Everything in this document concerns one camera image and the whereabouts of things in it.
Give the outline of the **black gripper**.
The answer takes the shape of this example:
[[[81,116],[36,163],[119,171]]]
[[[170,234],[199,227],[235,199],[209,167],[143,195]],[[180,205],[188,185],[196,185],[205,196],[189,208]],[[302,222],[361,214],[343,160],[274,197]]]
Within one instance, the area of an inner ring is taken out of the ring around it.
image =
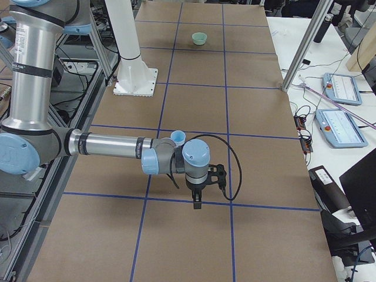
[[[195,210],[202,208],[202,190],[206,187],[205,183],[194,184],[186,180],[187,187],[192,192],[193,208]]]

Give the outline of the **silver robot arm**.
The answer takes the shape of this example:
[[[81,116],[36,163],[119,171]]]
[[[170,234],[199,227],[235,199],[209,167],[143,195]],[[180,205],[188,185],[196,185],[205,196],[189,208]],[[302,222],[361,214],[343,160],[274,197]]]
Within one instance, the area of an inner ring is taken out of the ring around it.
[[[56,37],[91,31],[88,1],[12,1],[16,20],[9,116],[1,124],[1,170],[24,174],[62,156],[104,155],[139,159],[145,174],[183,173],[193,207],[202,206],[209,184],[210,150],[181,131],[149,139],[97,135],[48,122]]]

